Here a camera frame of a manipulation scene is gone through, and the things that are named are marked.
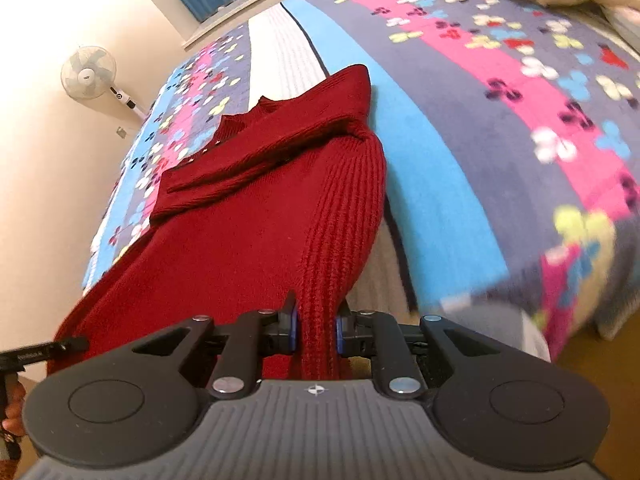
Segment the fan pole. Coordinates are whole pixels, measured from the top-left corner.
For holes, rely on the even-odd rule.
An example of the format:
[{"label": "fan pole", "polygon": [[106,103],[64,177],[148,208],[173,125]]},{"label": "fan pole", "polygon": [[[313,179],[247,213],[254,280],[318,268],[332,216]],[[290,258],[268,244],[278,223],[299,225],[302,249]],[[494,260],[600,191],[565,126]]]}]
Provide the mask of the fan pole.
[{"label": "fan pole", "polygon": [[130,108],[131,110],[133,110],[133,112],[141,119],[141,120],[145,120],[146,117],[149,115],[149,112],[147,112],[146,110],[143,110],[142,108],[140,108],[132,99],[131,97],[129,97],[128,94],[125,94],[120,88],[114,88],[113,86],[110,87],[111,92],[113,93],[113,95],[115,95],[116,99],[118,101],[120,101],[122,104],[124,104],[127,108]]}]

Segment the floral blanket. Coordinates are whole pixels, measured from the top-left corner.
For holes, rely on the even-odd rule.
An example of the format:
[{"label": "floral blanket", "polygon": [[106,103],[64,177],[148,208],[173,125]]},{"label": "floral blanket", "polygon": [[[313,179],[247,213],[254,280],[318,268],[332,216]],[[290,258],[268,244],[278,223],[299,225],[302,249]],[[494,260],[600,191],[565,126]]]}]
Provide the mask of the floral blanket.
[{"label": "floral blanket", "polygon": [[552,356],[591,317],[612,336],[639,302],[638,60],[618,38],[520,0],[285,0],[161,89],[85,288],[146,230],[162,171],[211,139],[222,114],[363,63],[388,201],[350,303],[403,319],[506,301]]}]

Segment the gray ribbed plate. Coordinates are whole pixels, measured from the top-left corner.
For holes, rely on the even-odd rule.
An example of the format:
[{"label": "gray ribbed plate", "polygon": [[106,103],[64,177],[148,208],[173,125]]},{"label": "gray ribbed plate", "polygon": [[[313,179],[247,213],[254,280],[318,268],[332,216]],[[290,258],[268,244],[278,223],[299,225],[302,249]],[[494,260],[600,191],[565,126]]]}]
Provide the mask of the gray ribbed plate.
[{"label": "gray ribbed plate", "polygon": [[149,462],[83,470],[41,459],[24,480],[596,480],[588,464],[505,471],[449,445],[415,402],[370,381],[263,381],[243,400],[213,404],[183,443]]}]

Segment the human hand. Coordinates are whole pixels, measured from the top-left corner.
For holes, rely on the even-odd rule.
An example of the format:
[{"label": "human hand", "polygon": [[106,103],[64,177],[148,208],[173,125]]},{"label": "human hand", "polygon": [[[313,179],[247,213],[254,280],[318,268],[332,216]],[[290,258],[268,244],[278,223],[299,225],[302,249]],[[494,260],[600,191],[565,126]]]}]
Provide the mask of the human hand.
[{"label": "human hand", "polygon": [[6,419],[2,421],[2,427],[15,436],[25,435],[22,424],[22,405],[26,393],[24,386],[19,382],[16,382],[14,386],[7,391],[9,403],[4,410]]}]

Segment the wooden floor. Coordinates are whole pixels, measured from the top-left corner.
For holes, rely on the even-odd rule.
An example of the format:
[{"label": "wooden floor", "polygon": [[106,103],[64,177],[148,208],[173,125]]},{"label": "wooden floor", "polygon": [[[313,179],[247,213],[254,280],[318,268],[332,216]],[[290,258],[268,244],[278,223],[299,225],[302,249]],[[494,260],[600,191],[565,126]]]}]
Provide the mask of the wooden floor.
[{"label": "wooden floor", "polygon": [[640,480],[640,313],[613,341],[583,330],[558,364],[590,380],[609,401],[611,422],[596,465],[612,480]]}]

